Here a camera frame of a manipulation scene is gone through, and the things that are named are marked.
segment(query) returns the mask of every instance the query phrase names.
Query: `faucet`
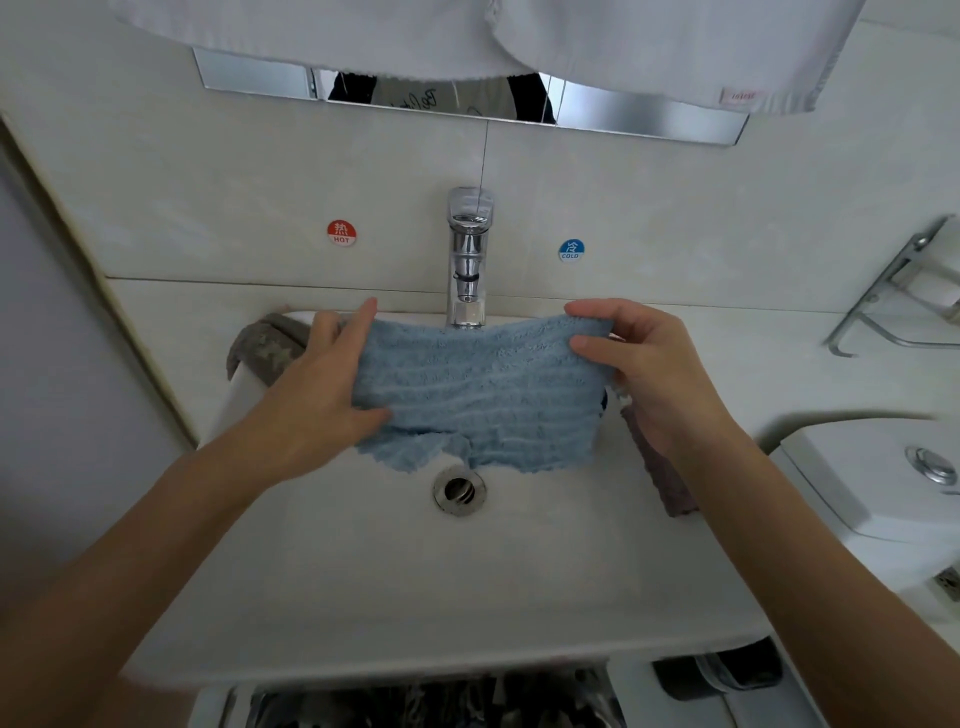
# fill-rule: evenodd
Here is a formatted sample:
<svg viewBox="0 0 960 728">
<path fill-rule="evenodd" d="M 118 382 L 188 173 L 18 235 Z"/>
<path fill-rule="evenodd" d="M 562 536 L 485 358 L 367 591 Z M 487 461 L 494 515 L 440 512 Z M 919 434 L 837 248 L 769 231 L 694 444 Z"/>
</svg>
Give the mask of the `faucet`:
<svg viewBox="0 0 960 728">
<path fill-rule="evenodd" d="M 493 224 L 493 195 L 482 187 L 454 187 L 446 196 L 450 225 L 450 270 L 446 324 L 480 328 L 487 321 L 487 236 Z"/>
</svg>

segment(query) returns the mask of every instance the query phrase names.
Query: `blue sticker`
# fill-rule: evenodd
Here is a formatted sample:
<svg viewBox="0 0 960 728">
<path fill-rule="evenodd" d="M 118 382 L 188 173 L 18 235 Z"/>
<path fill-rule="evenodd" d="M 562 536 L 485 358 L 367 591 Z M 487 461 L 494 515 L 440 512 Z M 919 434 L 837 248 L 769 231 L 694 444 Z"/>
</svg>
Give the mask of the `blue sticker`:
<svg viewBox="0 0 960 728">
<path fill-rule="evenodd" d="M 574 260 L 579 260 L 587 252 L 587 246 L 584 245 L 583 240 L 578 240 L 577 238 L 570 238 L 562 246 L 560 246 L 560 260 L 564 263 L 569 263 Z"/>
</svg>

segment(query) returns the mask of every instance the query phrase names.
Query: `drain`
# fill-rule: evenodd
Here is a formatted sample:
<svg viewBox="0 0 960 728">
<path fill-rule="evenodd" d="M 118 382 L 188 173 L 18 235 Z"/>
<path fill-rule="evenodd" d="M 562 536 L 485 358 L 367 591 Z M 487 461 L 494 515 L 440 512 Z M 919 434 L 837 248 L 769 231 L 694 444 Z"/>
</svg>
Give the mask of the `drain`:
<svg viewBox="0 0 960 728">
<path fill-rule="evenodd" d="M 487 486 L 477 473 L 455 465 L 433 481 L 433 499 L 444 513 L 469 516 L 484 504 Z"/>
</svg>

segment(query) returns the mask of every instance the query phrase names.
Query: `white sink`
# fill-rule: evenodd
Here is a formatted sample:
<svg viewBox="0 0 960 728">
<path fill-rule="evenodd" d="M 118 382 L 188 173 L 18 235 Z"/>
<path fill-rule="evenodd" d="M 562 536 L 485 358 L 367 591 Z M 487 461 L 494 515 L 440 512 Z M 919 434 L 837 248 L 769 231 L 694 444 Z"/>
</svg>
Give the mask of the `white sink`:
<svg viewBox="0 0 960 728">
<path fill-rule="evenodd" d="M 263 391 L 241 366 L 210 437 Z M 433 499 L 458 462 L 446 455 L 404 474 L 352 449 L 277 486 L 204 562 L 132 673 L 172 687 L 426 674 L 769 634 L 700 516 L 665 515 L 617 410 L 612 398 L 589 467 L 481 469 L 487 499 L 465 518 Z"/>
</svg>

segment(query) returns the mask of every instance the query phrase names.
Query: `flush button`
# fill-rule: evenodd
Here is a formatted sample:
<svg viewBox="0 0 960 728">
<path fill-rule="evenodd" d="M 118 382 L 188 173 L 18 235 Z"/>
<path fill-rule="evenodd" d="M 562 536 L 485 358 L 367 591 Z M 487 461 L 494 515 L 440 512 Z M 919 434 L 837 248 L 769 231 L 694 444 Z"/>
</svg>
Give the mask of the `flush button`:
<svg viewBox="0 0 960 728">
<path fill-rule="evenodd" d="M 956 485 L 957 470 L 943 455 L 926 448 L 907 448 L 906 459 L 914 470 L 940 485 Z"/>
</svg>

